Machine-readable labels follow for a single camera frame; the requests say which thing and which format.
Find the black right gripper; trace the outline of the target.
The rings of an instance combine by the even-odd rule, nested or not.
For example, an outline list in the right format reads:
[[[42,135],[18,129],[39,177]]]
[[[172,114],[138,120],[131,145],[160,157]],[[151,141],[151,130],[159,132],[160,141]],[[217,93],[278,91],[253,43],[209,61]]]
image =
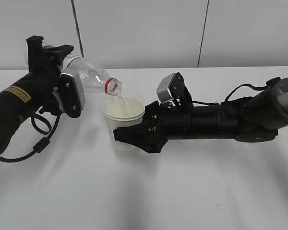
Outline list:
[[[192,113],[170,103],[154,101],[145,106],[142,124],[118,127],[114,139],[147,153],[160,153],[169,140],[194,139]]]

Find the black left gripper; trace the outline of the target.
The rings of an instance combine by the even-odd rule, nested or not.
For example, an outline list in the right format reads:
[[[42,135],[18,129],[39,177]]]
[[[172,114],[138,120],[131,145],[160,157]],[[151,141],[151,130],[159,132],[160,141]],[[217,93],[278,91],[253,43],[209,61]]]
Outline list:
[[[28,48],[28,77],[27,89],[31,100],[26,105],[26,114],[49,112],[61,115],[59,93],[60,70],[64,59],[74,50],[74,46],[44,46],[43,37],[33,35],[27,42]]]

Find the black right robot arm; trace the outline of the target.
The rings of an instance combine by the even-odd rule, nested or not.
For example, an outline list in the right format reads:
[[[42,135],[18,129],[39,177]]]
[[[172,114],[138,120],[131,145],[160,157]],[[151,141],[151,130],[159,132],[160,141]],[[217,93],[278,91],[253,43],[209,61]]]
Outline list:
[[[114,139],[159,153],[173,139],[234,139],[258,143],[288,126],[288,78],[270,79],[258,94],[221,103],[194,101],[180,73],[165,77],[158,101],[147,105],[140,124],[114,129]]]

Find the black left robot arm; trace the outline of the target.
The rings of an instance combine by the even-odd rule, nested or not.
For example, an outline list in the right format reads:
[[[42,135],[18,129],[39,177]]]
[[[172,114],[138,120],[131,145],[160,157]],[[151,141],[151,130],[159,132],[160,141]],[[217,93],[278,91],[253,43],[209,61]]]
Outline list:
[[[54,91],[60,82],[60,66],[74,47],[62,45],[44,48],[43,37],[36,35],[26,42],[28,73],[0,92],[1,162],[20,162],[41,152],[50,143],[62,114]],[[25,156],[14,159],[1,157],[12,136],[27,119],[44,137]]]

